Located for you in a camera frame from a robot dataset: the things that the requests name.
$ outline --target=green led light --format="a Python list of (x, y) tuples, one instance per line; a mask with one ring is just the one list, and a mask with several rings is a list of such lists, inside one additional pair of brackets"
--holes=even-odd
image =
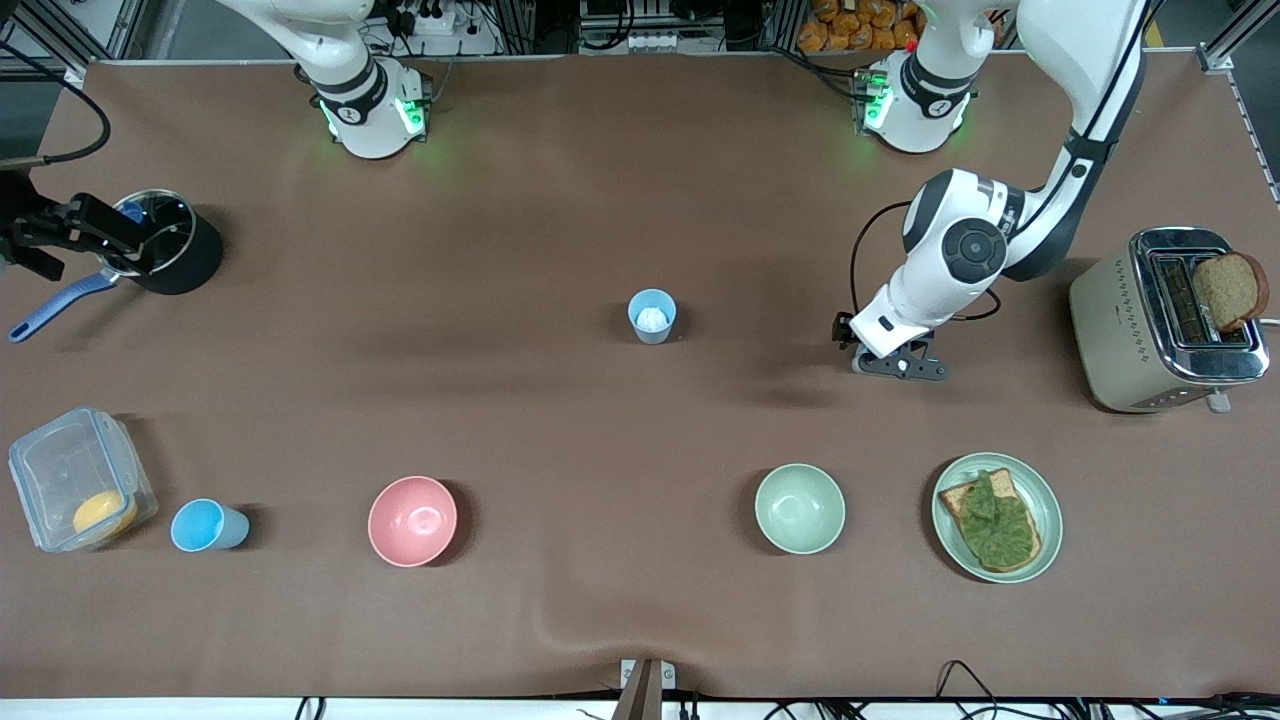
[(324, 119), (329, 123), (329, 135), (338, 137), (338, 127), (334, 124), (333, 114), (329, 113), (329, 108), (321, 104), (320, 110), (324, 113)]
[(960, 129), (960, 126), (964, 123), (964, 109), (969, 106), (970, 97), (973, 97), (973, 95), (965, 95), (964, 100), (960, 101), (960, 106), (956, 108), (956, 122), (951, 126), (952, 132)]
[(417, 102), (397, 100), (396, 110), (399, 113), (401, 120), (404, 122), (404, 129), (410, 135), (419, 135), (426, 127), (426, 123), (422, 120), (422, 109)]
[(867, 127), (879, 129), (891, 105), (893, 105), (893, 88), (886, 86), (881, 96), (867, 106)]

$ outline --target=green bowl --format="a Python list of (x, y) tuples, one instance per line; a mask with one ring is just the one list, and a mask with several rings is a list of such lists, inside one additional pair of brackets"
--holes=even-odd
[(792, 462), (765, 475), (755, 491), (755, 521), (781, 550), (822, 552), (845, 529), (845, 496), (827, 473)]
[[(1043, 546), (1030, 565), (1012, 573), (992, 573), (983, 568), (969, 546), (965, 544), (964, 537), (960, 536), (955, 518), (947, 512), (946, 505), (942, 503), (943, 492), (977, 480), (978, 470), (992, 471), (1001, 468), (1009, 468), (1009, 473), (1014, 477), (1018, 495), (1030, 510)], [(942, 471), (938, 484), (933, 487), (933, 529), (937, 530), (938, 539), (942, 541), (947, 555), (970, 574), (992, 583), (1025, 583), (1048, 570), (1048, 566), (1057, 559), (1057, 551), (1062, 548), (1062, 509), (1057, 505), (1057, 498), (1048, 483), (1030, 465), (998, 452), (975, 452), (952, 462)]]

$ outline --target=toaster lever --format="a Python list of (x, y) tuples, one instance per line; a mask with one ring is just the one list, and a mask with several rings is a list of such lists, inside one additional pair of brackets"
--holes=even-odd
[(1204, 402), (1208, 404), (1210, 411), (1217, 415), (1224, 415), (1231, 411), (1231, 400), (1219, 388), (1213, 388), (1213, 392), (1206, 395)]

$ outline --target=toaster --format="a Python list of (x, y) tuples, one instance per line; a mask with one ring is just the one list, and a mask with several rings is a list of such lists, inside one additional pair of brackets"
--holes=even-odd
[(1196, 299), (1196, 265), (1230, 251), (1203, 228), (1143, 231), (1071, 283), (1071, 323), (1093, 396), (1120, 413), (1162, 413), (1225, 391), (1271, 363), (1256, 320), (1219, 333)]

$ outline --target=pink bowl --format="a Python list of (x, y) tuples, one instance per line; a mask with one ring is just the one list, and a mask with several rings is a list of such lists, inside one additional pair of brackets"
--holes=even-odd
[(458, 507), (439, 480), (401, 478), (387, 486), (369, 510), (369, 542), (397, 568), (435, 560), (458, 529)]

